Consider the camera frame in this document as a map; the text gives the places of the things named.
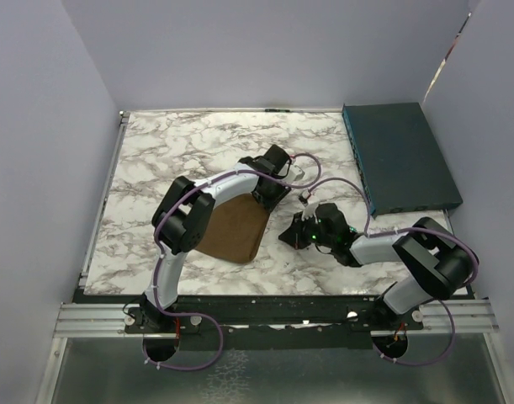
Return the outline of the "brown cloth napkin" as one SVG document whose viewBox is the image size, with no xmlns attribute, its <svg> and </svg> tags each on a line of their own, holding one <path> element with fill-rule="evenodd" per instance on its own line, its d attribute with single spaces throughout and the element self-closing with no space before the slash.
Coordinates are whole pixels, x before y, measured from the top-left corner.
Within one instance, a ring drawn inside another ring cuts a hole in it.
<svg viewBox="0 0 514 404">
<path fill-rule="evenodd" d="M 251 194 L 242 194 L 214 209 L 200 253 L 230 263 L 250 263 L 257 255 L 269 213 Z"/>
</svg>

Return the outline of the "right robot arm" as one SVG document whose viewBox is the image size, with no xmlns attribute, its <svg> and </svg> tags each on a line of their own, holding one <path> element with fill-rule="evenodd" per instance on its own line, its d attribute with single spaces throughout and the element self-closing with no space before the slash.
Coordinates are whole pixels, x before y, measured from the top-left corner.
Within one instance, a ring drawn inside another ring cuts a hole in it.
<svg viewBox="0 0 514 404">
<path fill-rule="evenodd" d="M 294 214 L 279 241 L 296 250 L 313 245 L 345 267 L 402 263 L 409 274 L 392 284 L 369 310 L 370 324 L 392 329 L 407 312 L 432 300 L 448 300 L 477 274 L 479 259 L 430 217 L 396 231 L 368 235 L 354 230 L 334 203 Z"/>
</svg>

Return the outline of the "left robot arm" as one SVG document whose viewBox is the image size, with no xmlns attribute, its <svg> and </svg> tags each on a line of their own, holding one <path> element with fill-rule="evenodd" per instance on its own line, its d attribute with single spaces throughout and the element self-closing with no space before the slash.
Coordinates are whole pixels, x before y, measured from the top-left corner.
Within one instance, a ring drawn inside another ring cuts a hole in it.
<svg viewBox="0 0 514 404">
<path fill-rule="evenodd" d="M 171 310 L 189 252 L 244 263 L 256 255 L 270 214 L 291 191 L 292 157 L 273 145 L 211 177 L 176 178 L 152 216 L 159 249 L 151 282 L 139 300 L 140 317 L 155 332 L 175 321 Z"/>
</svg>

